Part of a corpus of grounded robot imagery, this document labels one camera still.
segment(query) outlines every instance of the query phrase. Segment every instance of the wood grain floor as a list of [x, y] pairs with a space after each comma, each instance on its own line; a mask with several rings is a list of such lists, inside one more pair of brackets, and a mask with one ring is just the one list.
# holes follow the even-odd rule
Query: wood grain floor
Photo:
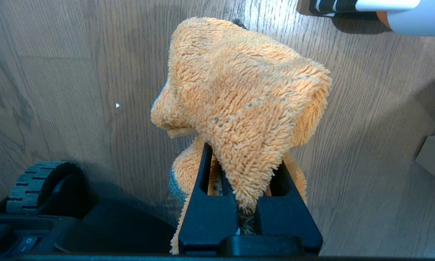
[[0, 0], [0, 200], [28, 165], [71, 160], [100, 196], [175, 224], [168, 170], [191, 138], [170, 140], [149, 116], [170, 36], [189, 17], [240, 18], [332, 71], [317, 133], [292, 151], [322, 254], [435, 257], [435, 178], [414, 163], [435, 130], [435, 38], [306, 16], [302, 5]]

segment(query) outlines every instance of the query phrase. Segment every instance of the white bottle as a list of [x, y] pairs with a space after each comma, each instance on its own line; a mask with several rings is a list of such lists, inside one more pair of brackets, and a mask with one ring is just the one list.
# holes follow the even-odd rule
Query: white bottle
[[378, 13], [380, 20], [402, 35], [435, 36], [435, 0], [421, 0], [408, 11]]

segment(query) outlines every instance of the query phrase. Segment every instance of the towel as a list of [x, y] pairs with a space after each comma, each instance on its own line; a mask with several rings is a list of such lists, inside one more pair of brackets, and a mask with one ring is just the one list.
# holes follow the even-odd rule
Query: towel
[[209, 193], [219, 194], [213, 167], [221, 165], [239, 210], [252, 215], [282, 162], [305, 200], [306, 181], [289, 155], [314, 134], [331, 86], [319, 63], [230, 21], [190, 18], [171, 40], [166, 84], [151, 121], [167, 131], [194, 129], [198, 136], [174, 161], [170, 190], [187, 210], [204, 143], [213, 148]]

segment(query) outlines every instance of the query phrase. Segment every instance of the rubber wheel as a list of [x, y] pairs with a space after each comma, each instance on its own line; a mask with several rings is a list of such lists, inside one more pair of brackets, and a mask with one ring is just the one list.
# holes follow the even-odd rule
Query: rubber wheel
[[82, 175], [82, 171], [70, 162], [41, 162], [27, 168], [8, 196], [7, 213], [36, 214], [56, 184], [69, 174]]

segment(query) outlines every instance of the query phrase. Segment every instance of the orange microfiber towel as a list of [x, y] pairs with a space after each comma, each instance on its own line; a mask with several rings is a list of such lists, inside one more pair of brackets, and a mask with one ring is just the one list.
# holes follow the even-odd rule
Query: orange microfiber towel
[[190, 18], [172, 35], [166, 84], [151, 121], [171, 135], [198, 136], [171, 168], [171, 192], [184, 198], [177, 236], [198, 172], [204, 143], [212, 146], [212, 169], [220, 164], [242, 213], [254, 212], [272, 171], [285, 161], [305, 199], [306, 182], [288, 154], [314, 134], [326, 107], [329, 71], [260, 33], [229, 21]]

